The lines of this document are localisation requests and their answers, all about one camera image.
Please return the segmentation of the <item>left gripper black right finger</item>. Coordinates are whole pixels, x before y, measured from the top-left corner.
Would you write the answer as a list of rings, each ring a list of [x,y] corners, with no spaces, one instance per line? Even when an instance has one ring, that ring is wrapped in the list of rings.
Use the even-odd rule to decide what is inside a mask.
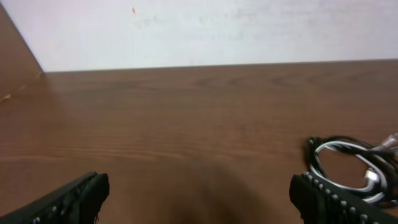
[[[311,172],[293,175],[289,197],[304,224],[397,224],[397,217]]]

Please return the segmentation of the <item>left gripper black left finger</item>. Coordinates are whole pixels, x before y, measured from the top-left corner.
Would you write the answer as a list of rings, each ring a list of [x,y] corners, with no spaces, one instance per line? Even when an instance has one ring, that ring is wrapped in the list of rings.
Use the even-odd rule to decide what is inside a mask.
[[[1,217],[2,224],[94,224],[109,195],[106,173],[89,172]]]

